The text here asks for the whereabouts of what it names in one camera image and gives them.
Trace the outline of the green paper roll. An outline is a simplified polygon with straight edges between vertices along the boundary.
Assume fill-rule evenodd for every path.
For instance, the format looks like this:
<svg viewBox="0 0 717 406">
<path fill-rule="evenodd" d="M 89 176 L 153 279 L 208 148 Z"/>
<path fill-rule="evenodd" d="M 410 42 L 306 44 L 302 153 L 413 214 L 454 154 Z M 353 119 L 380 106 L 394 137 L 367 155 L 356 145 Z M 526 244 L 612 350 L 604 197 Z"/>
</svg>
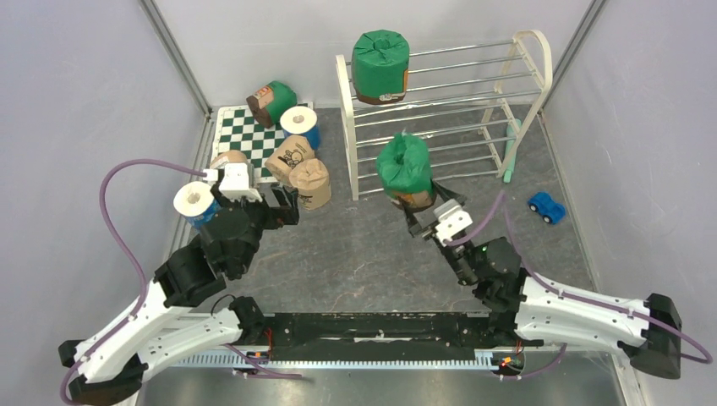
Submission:
<svg viewBox="0 0 717 406">
<path fill-rule="evenodd" d="M 430 152 L 418 136 L 407 132 L 394 134 L 376 157 L 375 168 L 390 202 L 395 193 L 413 193 L 418 206 L 416 212 L 434 205 L 436 192 Z"/>
</svg>

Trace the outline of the blue white roll front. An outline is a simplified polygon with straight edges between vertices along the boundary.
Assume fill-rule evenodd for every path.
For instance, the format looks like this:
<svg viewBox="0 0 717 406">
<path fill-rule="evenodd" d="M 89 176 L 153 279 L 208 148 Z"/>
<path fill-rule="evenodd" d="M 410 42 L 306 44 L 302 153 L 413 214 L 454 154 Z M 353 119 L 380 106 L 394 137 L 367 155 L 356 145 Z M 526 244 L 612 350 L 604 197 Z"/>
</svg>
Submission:
<svg viewBox="0 0 717 406">
<path fill-rule="evenodd" d="M 221 210 L 210 185 L 201 181 L 185 184 L 174 195 L 172 204 L 175 211 L 197 230 Z"/>
</svg>

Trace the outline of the green brown roll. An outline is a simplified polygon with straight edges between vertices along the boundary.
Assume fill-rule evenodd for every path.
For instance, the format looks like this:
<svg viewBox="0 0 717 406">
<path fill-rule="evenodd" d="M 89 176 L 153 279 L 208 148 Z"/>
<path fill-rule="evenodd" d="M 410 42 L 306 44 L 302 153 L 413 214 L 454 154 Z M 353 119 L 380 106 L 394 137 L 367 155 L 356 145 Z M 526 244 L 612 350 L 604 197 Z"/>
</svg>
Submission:
<svg viewBox="0 0 717 406">
<path fill-rule="evenodd" d="M 248 96 L 246 102 L 255 121 L 270 128 L 289 108 L 297 105 L 298 96 L 288 85 L 273 80 Z"/>
</svg>

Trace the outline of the blue white roll rear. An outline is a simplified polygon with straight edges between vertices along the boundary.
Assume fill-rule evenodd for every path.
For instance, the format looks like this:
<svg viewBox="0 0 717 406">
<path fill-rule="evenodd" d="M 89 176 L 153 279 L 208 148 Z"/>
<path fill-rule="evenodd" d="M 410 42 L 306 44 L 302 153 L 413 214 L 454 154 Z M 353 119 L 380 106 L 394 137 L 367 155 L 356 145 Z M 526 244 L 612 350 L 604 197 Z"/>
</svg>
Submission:
<svg viewBox="0 0 717 406">
<path fill-rule="evenodd" d="M 320 147 L 320 131 L 316 112 L 306 106 L 289 108 L 280 118 L 280 126 L 286 136 L 302 135 L 313 150 Z"/>
</svg>

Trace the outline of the cream metal shelf rack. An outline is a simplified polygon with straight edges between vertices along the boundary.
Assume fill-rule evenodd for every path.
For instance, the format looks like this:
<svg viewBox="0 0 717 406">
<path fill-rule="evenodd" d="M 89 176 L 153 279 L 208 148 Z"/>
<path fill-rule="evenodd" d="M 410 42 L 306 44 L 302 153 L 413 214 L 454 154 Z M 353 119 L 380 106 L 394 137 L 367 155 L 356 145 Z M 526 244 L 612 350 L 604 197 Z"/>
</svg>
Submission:
<svg viewBox="0 0 717 406">
<path fill-rule="evenodd" d="M 540 30 L 475 45 L 413 52 L 405 97 L 371 106 L 357 99 L 352 59 L 337 55 L 342 134 L 353 200 L 382 191 L 375 160 L 405 130 L 429 148 L 438 181 L 515 177 L 517 150 L 553 85 L 550 43 Z"/>
</svg>

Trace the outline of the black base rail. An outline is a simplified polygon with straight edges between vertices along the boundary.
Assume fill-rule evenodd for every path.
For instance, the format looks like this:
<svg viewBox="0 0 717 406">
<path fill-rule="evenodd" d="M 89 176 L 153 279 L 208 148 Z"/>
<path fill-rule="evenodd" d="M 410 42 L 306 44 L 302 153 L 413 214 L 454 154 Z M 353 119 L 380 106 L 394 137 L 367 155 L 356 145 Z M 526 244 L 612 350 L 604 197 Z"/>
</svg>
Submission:
<svg viewBox="0 0 717 406">
<path fill-rule="evenodd" d="M 276 313 L 265 335 L 192 354 L 183 367 L 268 369 L 497 370 L 498 356 L 541 340 L 491 326 L 485 312 Z"/>
</svg>

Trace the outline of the green white chessboard mat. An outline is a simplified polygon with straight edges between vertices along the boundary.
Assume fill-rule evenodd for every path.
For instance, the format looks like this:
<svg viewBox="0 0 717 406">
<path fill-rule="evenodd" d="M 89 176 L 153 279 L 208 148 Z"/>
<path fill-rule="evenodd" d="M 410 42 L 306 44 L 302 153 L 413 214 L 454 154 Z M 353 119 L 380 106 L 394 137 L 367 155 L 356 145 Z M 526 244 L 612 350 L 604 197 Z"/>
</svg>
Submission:
<svg viewBox="0 0 717 406">
<path fill-rule="evenodd" d="M 313 109 L 310 103 L 298 106 Z M 253 165 L 257 183 L 279 183 L 265 168 L 265 161 L 287 137 L 280 122 L 265 128 L 255 121 L 247 106 L 222 107 L 217 115 L 211 158 L 229 150 L 241 151 Z"/>
</svg>

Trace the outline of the brown roll with label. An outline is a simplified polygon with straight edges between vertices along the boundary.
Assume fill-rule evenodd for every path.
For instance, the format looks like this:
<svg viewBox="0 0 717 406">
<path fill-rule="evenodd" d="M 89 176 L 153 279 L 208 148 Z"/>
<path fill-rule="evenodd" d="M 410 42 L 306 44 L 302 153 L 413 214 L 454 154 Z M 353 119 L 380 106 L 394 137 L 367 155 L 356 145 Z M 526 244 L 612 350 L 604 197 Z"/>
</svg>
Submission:
<svg viewBox="0 0 717 406">
<path fill-rule="evenodd" d="M 211 161 L 209 168 L 223 169 L 227 164 L 230 163 L 246 163 L 248 161 L 249 159 L 241 151 L 229 150 L 220 153 L 216 158 L 214 158 Z"/>
</svg>

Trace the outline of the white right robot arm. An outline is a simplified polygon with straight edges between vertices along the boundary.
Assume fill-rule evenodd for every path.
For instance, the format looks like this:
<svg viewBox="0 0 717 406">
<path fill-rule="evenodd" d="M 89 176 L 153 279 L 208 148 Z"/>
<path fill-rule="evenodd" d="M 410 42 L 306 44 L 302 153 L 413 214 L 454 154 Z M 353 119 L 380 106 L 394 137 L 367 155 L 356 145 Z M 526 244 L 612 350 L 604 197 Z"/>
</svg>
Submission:
<svg viewBox="0 0 717 406">
<path fill-rule="evenodd" d="M 624 299 L 558 283 L 529 270 L 508 237 L 473 243 L 465 198 L 437 182 L 442 204 L 423 226 L 419 207 L 398 196 L 393 203 L 414 237 L 431 240 L 457 281 L 490 310 L 488 332 L 500 345 L 557 342 L 623 352 L 632 368 L 663 379 L 681 376 L 681 317 L 674 301 L 652 293 Z"/>
</svg>

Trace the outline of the brown paper roll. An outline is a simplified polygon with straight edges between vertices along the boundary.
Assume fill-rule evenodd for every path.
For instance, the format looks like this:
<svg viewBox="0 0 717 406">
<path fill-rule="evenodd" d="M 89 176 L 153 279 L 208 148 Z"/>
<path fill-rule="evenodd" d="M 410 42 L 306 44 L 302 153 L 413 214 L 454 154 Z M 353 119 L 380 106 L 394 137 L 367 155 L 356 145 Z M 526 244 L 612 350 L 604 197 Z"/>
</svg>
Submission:
<svg viewBox="0 0 717 406">
<path fill-rule="evenodd" d="M 290 172 L 289 183 L 298 191 L 298 202 L 306 210 L 318 209 L 331 198 L 330 174 L 318 158 L 299 163 Z"/>
</svg>

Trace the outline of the green roll on shelf left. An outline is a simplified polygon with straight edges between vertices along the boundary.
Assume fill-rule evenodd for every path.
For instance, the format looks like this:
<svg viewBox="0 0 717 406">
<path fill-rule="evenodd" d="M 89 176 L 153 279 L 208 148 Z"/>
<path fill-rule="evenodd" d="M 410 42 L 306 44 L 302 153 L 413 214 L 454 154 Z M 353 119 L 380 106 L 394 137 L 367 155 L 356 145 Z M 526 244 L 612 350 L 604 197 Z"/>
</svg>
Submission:
<svg viewBox="0 0 717 406">
<path fill-rule="evenodd" d="M 359 101 L 370 105 L 400 102 L 408 90 L 410 48 L 392 30 L 364 32 L 353 46 L 351 74 Z"/>
</svg>

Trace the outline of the blue white roll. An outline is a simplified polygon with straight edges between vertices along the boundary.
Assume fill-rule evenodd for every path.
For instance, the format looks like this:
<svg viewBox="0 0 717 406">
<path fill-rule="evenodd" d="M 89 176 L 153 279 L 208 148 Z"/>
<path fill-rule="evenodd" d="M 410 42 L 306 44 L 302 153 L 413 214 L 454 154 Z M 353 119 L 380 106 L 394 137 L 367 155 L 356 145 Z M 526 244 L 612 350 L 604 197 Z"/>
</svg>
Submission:
<svg viewBox="0 0 717 406">
<path fill-rule="evenodd" d="M 175 211 L 197 230 L 221 210 L 210 185 L 201 181 L 185 184 L 174 195 L 172 204 Z"/>
<path fill-rule="evenodd" d="M 320 147 L 320 131 L 316 112 L 306 106 L 289 108 L 280 118 L 280 126 L 286 136 L 302 135 L 313 150 Z"/>
</svg>

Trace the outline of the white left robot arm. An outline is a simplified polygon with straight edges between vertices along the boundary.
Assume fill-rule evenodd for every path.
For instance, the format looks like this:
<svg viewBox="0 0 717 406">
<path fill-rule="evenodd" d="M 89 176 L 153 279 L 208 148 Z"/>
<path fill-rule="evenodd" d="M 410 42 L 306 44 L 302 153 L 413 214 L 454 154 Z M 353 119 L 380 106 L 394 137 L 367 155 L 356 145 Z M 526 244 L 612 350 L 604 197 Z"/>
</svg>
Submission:
<svg viewBox="0 0 717 406">
<path fill-rule="evenodd" d="M 243 198 L 221 198 L 221 209 L 198 234 L 169 256 L 140 296 L 103 330 L 85 340 L 68 340 L 58 352 L 68 374 L 61 397 L 69 405 L 114 405 L 174 362 L 205 349 L 265 336 L 265 317 L 250 297 L 167 335 L 162 329 L 223 291 L 250 267 L 264 231 L 295 225 L 298 192 L 274 184 L 277 206 Z"/>
</svg>

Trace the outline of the brown roll with cartoon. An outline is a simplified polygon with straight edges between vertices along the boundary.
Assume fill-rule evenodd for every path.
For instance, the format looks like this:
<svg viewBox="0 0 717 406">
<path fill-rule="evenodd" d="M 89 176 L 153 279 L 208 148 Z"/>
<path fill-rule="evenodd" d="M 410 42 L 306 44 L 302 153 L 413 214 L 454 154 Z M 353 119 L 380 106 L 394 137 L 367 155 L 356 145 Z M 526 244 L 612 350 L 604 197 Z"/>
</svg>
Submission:
<svg viewBox="0 0 717 406">
<path fill-rule="evenodd" d="M 315 150 L 303 135 L 292 134 L 275 148 L 265 161 L 265 168 L 277 182 L 289 183 L 290 172 L 300 163 L 315 158 Z"/>
</svg>

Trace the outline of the blue toy car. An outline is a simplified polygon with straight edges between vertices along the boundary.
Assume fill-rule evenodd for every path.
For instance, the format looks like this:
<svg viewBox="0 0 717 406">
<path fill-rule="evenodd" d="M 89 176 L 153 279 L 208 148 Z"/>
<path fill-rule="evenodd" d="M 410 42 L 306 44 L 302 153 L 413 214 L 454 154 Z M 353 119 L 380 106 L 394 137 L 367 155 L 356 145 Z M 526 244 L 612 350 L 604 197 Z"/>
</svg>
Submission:
<svg viewBox="0 0 717 406">
<path fill-rule="evenodd" d="M 564 205 L 554 201 L 551 195 L 544 191 L 533 195 L 527 204 L 531 211 L 538 213 L 548 224 L 557 224 L 566 215 Z"/>
</svg>

